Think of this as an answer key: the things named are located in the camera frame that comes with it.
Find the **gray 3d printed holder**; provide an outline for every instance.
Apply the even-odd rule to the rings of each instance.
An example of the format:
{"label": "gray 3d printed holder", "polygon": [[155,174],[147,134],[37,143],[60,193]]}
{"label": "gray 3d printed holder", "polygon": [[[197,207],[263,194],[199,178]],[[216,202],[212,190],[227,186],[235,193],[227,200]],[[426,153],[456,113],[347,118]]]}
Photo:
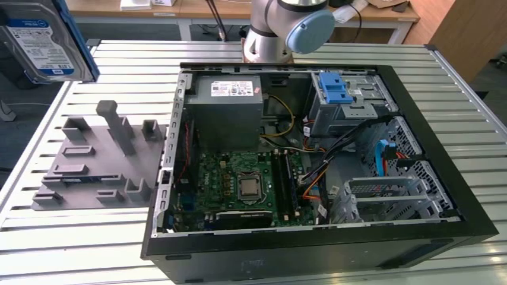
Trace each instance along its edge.
{"label": "gray 3d printed holder", "polygon": [[165,126],[155,120],[131,126],[116,113],[115,101],[100,101],[96,113],[108,126],[88,126],[68,118],[67,136],[33,210],[147,207],[155,189]]}

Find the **open computer chassis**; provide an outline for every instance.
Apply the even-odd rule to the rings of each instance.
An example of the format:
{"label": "open computer chassis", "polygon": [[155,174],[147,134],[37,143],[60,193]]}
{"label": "open computer chassis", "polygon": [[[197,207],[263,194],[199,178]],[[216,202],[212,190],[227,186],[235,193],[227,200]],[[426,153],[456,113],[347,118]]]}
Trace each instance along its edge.
{"label": "open computer chassis", "polygon": [[[390,66],[181,64],[181,69],[157,192],[151,201],[141,250],[141,258],[152,260],[175,283],[237,281],[410,267],[443,251],[456,246],[478,243],[498,234]],[[184,145],[181,137],[185,135],[181,135],[181,130],[185,130],[185,126],[181,125],[181,119],[185,112],[185,96],[188,90],[192,89],[192,81],[203,75],[233,77],[266,73],[274,74],[275,77],[280,75],[282,78],[287,78],[284,76],[288,74],[306,74],[311,80],[323,71],[338,72],[344,77],[347,75],[371,75],[376,78],[374,85],[384,94],[390,111],[398,114],[396,119],[386,124],[382,130],[392,134],[391,127],[402,129],[404,142],[398,138],[400,149],[424,157],[424,161],[418,161],[412,167],[404,168],[406,172],[399,171],[396,174],[420,178],[424,181],[419,186],[426,189],[423,194],[438,195],[439,199],[431,203],[434,209],[428,209],[430,219],[424,222],[414,222],[411,218],[399,220],[396,218],[404,214],[402,211],[396,217],[391,216],[388,222],[367,220],[354,222],[351,219],[356,216],[350,216],[348,220],[346,217],[331,218],[326,224],[315,223],[263,229],[208,229],[183,232],[171,230],[167,223],[173,221],[168,221],[167,213],[171,211],[171,207],[176,208],[175,201],[179,201],[180,198],[175,183],[176,174],[181,170],[175,160],[179,152],[176,149]],[[298,82],[290,82],[288,87],[286,86],[291,88],[291,83],[296,85],[292,86],[290,92],[298,91]],[[315,83],[314,80],[315,86],[318,86],[316,93],[322,92],[319,83]],[[376,141],[376,138],[379,138],[379,131],[371,134],[366,141]],[[392,163],[390,163],[390,171],[391,169],[399,170]],[[375,176],[375,170],[370,172],[367,176]],[[368,188],[368,182],[360,180],[354,181],[352,179],[347,183],[342,181],[342,184],[338,185],[340,193],[336,195],[335,204],[340,203],[339,196],[350,195],[347,190],[355,186],[362,188],[366,185]]]}

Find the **aluminum slatted table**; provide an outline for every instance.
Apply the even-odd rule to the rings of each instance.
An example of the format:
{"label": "aluminum slatted table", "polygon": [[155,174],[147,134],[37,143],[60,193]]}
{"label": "aluminum slatted table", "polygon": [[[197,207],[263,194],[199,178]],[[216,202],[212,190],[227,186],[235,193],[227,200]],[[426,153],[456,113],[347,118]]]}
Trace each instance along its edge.
{"label": "aluminum slatted table", "polygon": [[[104,40],[92,54],[99,82],[63,85],[0,192],[0,285],[171,284],[140,259],[147,208],[35,212],[32,196],[64,140],[60,128],[68,116],[103,125],[93,115],[96,103],[116,100],[131,124],[144,119],[167,124],[180,62],[240,62],[241,46]],[[394,66],[500,234],[412,268],[248,284],[506,284],[507,130],[440,54],[422,46],[328,44],[310,55],[295,55],[295,61]]]}

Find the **ram slot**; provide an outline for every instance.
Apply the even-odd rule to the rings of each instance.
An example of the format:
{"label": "ram slot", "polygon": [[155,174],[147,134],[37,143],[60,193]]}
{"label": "ram slot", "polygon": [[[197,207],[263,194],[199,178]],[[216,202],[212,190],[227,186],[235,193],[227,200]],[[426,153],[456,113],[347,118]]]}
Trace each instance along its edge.
{"label": "ram slot", "polygon": [[284,154],[284,159],[286,159],[286,169],[287,169],[287,174],[288,174],[288,199],[290,201],[292,202],[292,208],[291,208],[291,212],[294,213],[294,216],[295,217],[299,217],[299,205],[298,205],[298,186],[296,186],[296,174],[291,171],[292,169],[292,166],[291,166],[291,161],[290,161],[290,158],[288,158],[288,155]]}
{"label": "ram slot", "polygon": [[294,217],[294,206],[290,192],[290,169],[287,168],[284,154],[274,153],[271,155],[271,166],[272,179],[275,185],[278,216],[280,220],[288,221],[290,218]]}

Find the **label sticker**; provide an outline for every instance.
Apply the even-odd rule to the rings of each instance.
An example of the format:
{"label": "label sticker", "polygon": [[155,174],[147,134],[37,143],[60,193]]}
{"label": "label sticker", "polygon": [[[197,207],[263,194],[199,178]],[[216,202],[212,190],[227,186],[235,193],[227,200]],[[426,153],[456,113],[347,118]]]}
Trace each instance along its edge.
{"label": "label sticker", "polygon": [[306,137],[310,137],[310,131],[311,131],[310,127],[308,127],[308,126],[304,126],[304,127],[303,127],[303,135],[304,135]]}
{"label": "label sticker", "polygon": [[161,17],[175,17],[175,13],[153,13],[153,16],[161,16]]}
{"label": "label sticker", "polygon": [[254,96],[252,81],[215,81],[212,82],[212,97]]}
{"label": "label sticker", "polygon": [[327,217],[327,210],[323,204],[319,204],[319,208],[316,209],[323,217]]}
{"label": "label sticker", "polygon": [[35,67],[48,75],[73,73],[65,50],[52,40],[53,30],[44,20],[9,19],[7,29]]}
{"label": "label sticker", "polygon": [[336,195],[339,193],[340,188],[338,186],[332,186],[330,190],[330,195]]}
{"label": "label sticker", "polygon": [[348,95],[363,95],[362,90],[359,89],[348,89]]}

